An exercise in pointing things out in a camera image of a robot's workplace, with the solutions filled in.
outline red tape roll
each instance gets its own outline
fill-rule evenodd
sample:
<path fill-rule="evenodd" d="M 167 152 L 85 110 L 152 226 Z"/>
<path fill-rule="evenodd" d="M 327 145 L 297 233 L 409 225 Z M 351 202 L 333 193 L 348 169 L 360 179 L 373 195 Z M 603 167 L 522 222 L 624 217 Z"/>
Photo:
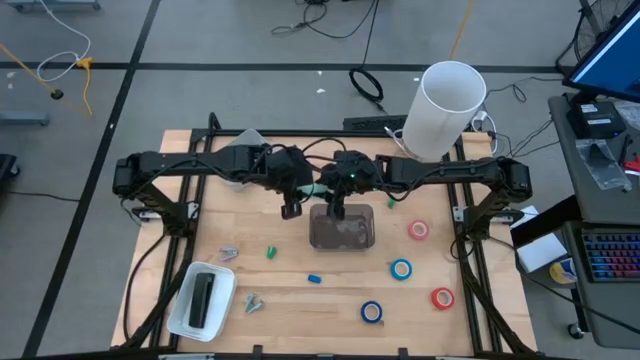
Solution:
<path fill-rule="evenodd" d="M 431 302 L 440 310 L 447 310 L 456 302 L 453 292 L 447 288 L 437 288 L 431 292 Z"/>
<path fill-rule="evenodd" d="M 429 236 L 429 225 L 422 220 L 414 220 L 409 224 L 409 236 L 414 240 L 424 240 Z"/>

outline monitor screen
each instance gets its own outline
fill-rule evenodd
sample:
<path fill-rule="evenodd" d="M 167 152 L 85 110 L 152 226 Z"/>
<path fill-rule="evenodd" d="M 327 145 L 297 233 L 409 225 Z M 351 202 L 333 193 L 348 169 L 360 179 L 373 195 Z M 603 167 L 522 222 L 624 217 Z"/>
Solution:
<path fill-rule="evenodd" d="M 640 1 L 633 2 L 569 76 L 566 85 L 640 102 Z"/>

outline white cup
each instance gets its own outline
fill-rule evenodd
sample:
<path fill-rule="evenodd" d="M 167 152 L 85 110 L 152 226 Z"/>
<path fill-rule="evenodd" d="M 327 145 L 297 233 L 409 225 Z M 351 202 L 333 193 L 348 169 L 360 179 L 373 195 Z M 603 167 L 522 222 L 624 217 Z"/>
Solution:
<path fill-rule="evenodd" d="M 430 66 L 402 129 L 406 150 L 421 161 L 439 161 L 476 114 L 486 91 L 482 75 L 467 64 Z"/>

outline wooden table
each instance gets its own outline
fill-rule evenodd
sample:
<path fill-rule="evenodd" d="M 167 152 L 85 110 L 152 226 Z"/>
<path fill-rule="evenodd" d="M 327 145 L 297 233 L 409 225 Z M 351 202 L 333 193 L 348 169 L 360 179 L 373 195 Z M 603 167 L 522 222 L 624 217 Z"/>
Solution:
<path fill-rule="evenodd" d="M 189 136 L 190 131 L 166 131 L 161 152 L 185 152 Z M 214 150 L 231 139 L 216 136 Z M 465 133 L 463 139 L 467 159 L 490 156 L 486 134 Z M 302 148 L 315 138 L 267 140 Z M 347 148 L 370 157 L 402 156 L 390 139 L 341 140 Z M 323 142 L 309 153 L 332 156 L 336 149 L 337 144 Z M 181 178 L 177 177 L 155 181 L 174 200 L 180 183 Z M 472 189 L 477 203 L 489 193 L 482 185 L 473 185 Z M 462 199 L 460 189 L 457 194 Z M 303 205 L 303 216 L 285 221 L 280 217 L 280 195 L 258 186 L 235 193 L 219 178 L 207 178 L 193 260 L 230 268 L 237 276 L 238 287 L 222 334 L 209 343 L 181 338 L 178 350 L 250 353 L 253 345 L 261 344 L 265 353 L 395 355 L 398 348 L 406 347 L 411 355 L 472 355 L 459 265 L 449 255 L 454 235 L 446 186 L 423 186 L 393 209 L 387 207 L 388 199 L 382 192 L 347 198 L 346 203 L 371 205 L 375 213 L 376 243 L 357 253 L 323 253 L 310 246 L 309 208 L 320 201 L 309 201 Z M 415 219 L 423 219 L 431 227 L 427 240 L 415 241 L 408 236 L 407 225 Z M 134 264 L 161 232 L 159 221 L 142 226 Z M 511 239 L 504 225 L 492 225 L 491 233 L 498 239 Z M 130 331 L 142 322 L 157 300 L 168 242 L 146 259 L 135 278 Z M 218 249 L 223 245 L 238 247 L 239 257 L 221 263 Z M 266 258 L 270 245 L 278 248 L 272 260 Z M 535 349 L 513 251 L 494 242 L 484 245 L 494 303 L 523 342 Z M 389 273 L 389 265 L 398 258 L 406 258 L 413 265 L 413 275 L 406 281 L 394 280 Z M 322 284 L 307 281 L 311 273 L 322 276 Z M 455 306 L 447 311 L 437 310 L 430 301 L 431 291 L 442 286 L 456 296 Z M 245 312 L 249 292 L 265 302 L 264 308 L 252 314 Z M 360 307 L 368 300 L 381 304 L 383 323 L 372 325 L 361 319 Z M 483 346 L 490 349 L 486 317 L 479 303 L 477 308 Z M 167 333 L 165 327 L 161 344 L 167 343 Z M 123 340 L 121 309 L 112 343 Z"/>

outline gray floor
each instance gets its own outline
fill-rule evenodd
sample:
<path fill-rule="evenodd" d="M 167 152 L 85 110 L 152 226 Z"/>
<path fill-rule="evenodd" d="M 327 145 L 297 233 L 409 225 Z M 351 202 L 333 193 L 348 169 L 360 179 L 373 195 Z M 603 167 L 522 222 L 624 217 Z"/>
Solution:
<path fill-rule="evenodd" d="M 98 62 L 130 59 L 149 0 L 103 1 L 103 11 L 57 12 L 93 41 Z M 367 9 L 368 1 L 329 4 L 318 27 L 343 33 Z M 372 38 L 372 63 L 426 64 L 448 56 L 463 17 L 465 0 L 382 1 Z M 456 59 L 474 65 L 550 66 L 569 41 L 577 2 L 482 0 L 469 20 Z M 353 63 L 361 61 L 366 32 L 330 40 L 310 31 L 274 38 L 269 30 L 296 23 L 302 8 L 291 1 L 162 0 L 143 62 Z M 0 5 L 0 41 L 25 61 L 39 61 L 82 39 L 43 13 L 18 14 Z M 0 61 L 7 61 L 0 55 Z M 85 118 L 48 97 L 23 72 L 0 70 L 0 109 L 48 111 L 48 127 L 0 128 L 0 152 L 20 158 L 13 190 L 79 198 L 111 112 L 124 71 L 95 70 Z M 532 74 L 483 74 L 498 88 Z M 375 73 L 385 89 L 389 113 L 406 113 L 419 73 Z M 557 78 L 555 75 L 539 75 Z M 81 105 L 84 73 L 72 71 L 56 86 Z M 548 120 L 546 99 L 564 91 L 558 82 L 522 84 L 528 102 L 510 91 L 492 94 L 487 107 L 498 131 L 519 141 Z M 157 149 L 165 129 L 204 127 L 215 111 L 225 128 L 339 129 L 342 119 L 377 115 L 351 88 L 346 72 L 324 71 L 138 71 L 133 79 L 107 161 L 84 222 L 67 277 L 39 354 L 106 349 L 124 290 L 137 227 L 119 209 L 110 183 L 115 161 L 132 152 Z M 548 129 L 530 148 L 556 140 Z M 522 159 L 532 169 L 539 210 L 572 193 L 558 146 Z M 5 195 L 0 202 L 0 358 L 20 356 L 64 242 L 76 205 L 45 198 Z M 638 352 L 600 348 L 587 338 L 574 341 L 565 325 L 572 306 L 525 283 L 539 348 L 556 356 L 588 359 L 637 358 Z"/>

